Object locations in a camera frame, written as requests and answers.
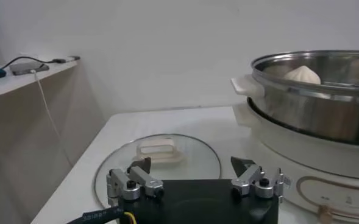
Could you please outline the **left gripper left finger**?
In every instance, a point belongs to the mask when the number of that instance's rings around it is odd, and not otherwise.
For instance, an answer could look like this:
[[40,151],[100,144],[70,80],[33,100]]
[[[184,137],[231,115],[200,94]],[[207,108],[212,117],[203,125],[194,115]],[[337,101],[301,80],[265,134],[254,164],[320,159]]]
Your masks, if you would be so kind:
[[135,201],[145,195],[161,200],[165,194],[162,180],[150,175],[152,160],[150,157],[133,161],[126,171],[111,169],[106,175],[107,202],[114,206],[120,199]]

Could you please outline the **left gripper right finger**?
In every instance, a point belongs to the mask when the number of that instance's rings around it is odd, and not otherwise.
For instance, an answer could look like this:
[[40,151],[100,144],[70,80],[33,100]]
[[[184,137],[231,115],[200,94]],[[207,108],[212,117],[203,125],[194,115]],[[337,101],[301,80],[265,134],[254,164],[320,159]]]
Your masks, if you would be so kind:
[[247,197],[253,192],[256,197],[270,199],[283,198],[285,186],[290,186],[291,180],[278,168],[272,176],[249,159],[231,157],[231,165],[236,178],[231,180],[232,194],[236,199]]

